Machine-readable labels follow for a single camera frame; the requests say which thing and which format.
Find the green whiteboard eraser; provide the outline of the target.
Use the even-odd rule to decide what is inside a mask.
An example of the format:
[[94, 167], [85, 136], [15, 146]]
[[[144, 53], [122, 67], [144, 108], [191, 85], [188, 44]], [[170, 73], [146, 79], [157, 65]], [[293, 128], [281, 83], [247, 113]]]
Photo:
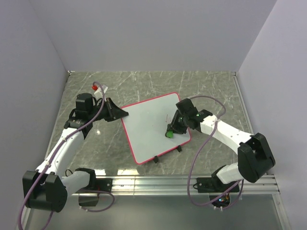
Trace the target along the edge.
[[165, 136], [167, 138], [173, 138], [173, 135], [174, 135], [174, 133], [173, 133], [172, 130], [167, 130], [166, 133], [165, 133]]

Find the pink-framed whiteboard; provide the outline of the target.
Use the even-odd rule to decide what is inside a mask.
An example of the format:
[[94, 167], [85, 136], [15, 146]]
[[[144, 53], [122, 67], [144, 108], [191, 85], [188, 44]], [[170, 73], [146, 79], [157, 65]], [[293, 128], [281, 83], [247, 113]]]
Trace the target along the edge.
[[179, 101], [179, 94], [171, 92], [121, 108], [129, 113], [121, 121], [136, 164], [144, 164], [190, 142], [189, 130], [172, 138], [165, 136]]

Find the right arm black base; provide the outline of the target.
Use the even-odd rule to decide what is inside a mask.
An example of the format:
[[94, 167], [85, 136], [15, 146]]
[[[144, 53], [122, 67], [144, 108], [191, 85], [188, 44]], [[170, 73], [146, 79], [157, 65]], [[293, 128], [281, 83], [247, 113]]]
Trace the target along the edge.
[[193, 188], [198, 191], [198, 193], [223, 193], [231, 186], [233, 186], [236, 181], [224, 184], [217, 177], [198, 177], [196, 178], [196, 183]]

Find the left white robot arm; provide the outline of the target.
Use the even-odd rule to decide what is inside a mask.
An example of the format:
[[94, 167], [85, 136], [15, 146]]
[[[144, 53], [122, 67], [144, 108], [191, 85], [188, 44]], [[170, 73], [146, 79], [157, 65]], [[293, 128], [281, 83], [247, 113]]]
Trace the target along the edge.
[[26, 171], [23, 176], [24, 205], [32, 209], [60, 212], [70, 195], [80, 190], [93, 192], [97, 187], [95, 171], [78, 168], [66, 177], [67, 166], [91, 131], [93, 122], [111, 122], [128, 115], [110, 98], [100, 96], [96, 99], [90, 93], [77, 95], [75, 108], [65, 122], [55, 147], [35, 171]]

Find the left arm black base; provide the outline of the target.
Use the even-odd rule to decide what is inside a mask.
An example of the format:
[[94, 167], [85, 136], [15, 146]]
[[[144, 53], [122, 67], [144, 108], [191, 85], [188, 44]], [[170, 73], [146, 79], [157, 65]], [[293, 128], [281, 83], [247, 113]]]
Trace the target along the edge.
[[80, 188], [76, 193], [85, 192], [86, 190], [91, 191], [104, 191], [111, 192], [113, 184], [112, 178], [96, 178], [93, 182], [90, 182], [86, 187]]

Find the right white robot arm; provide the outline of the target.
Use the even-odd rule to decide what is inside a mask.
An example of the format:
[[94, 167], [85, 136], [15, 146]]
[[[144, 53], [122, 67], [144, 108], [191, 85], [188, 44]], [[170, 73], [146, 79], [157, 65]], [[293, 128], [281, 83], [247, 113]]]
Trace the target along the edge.
[[275, 166], [275, 158], [263, 134], [241, 131], [207, 110], [199, 111], [190, 98], [179, 101], [176, 107], [174, 117], [167, 125], [167, 138], [193, 129], [220, 141], [237, 155], [237, 163], [225, 165], [212, 174], [214, 190], [221, 192], [229, 183], [240, 180], [255, 183]]

